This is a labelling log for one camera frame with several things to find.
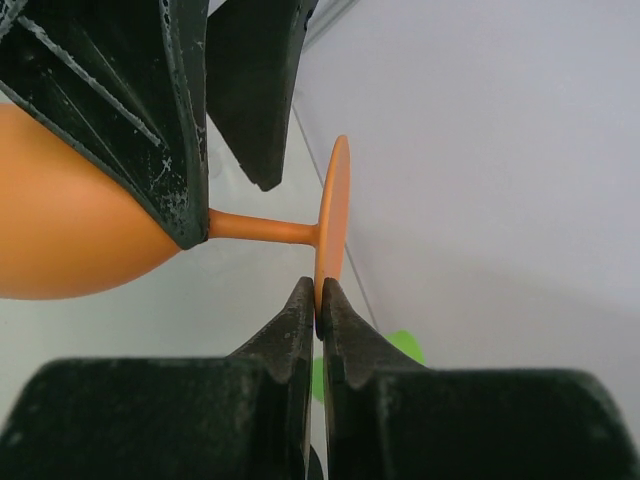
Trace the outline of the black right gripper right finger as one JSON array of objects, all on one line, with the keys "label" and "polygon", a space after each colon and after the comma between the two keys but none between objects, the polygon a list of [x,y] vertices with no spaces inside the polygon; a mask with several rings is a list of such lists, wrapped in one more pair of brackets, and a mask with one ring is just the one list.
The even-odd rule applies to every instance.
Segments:
[{"label": "black right gripper right finger", "polygon": [[332,479],[635,479],[639,453],[603,384],[574,369],[425,367],[325,282]]}]

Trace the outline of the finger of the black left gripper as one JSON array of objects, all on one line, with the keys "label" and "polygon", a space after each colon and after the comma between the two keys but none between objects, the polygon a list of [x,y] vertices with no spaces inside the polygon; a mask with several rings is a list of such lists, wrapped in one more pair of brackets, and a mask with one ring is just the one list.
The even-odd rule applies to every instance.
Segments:
[{"label": "finger of the black left gripper", "polygon": [[1,90],[181,248],[208,231],[204,1],[5,1]]},{"label": "finger of the black left gripper", "polygon": [[231,0],[206,31],[207,113],[247,178],[280,185],[307,27],[315,1]]}]

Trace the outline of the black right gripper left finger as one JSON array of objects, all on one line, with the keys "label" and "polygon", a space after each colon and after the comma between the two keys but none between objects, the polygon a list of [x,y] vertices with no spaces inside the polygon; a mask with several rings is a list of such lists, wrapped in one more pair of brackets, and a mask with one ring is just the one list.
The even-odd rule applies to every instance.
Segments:
[{"label": "black right gripper left finger", "polygon": [[67,358],[1,431],[5,479],[310,479],[314,291],[224,357]]}]

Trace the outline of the orange plastic wine glass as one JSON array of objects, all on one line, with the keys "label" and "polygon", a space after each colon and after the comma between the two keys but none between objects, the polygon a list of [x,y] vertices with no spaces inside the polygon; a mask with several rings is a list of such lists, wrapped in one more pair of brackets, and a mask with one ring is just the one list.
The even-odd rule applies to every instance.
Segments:
[{"label": "orange plastic wine glass", "polygon": [[[351,156],[337,138],[314,225],[208,213],[208,236],[310,245],[315,304],[341,275]],[[1,106],[1,295],[54,300],[107,291],[156,269],[180,247],[119,184],[24,110]]]}]

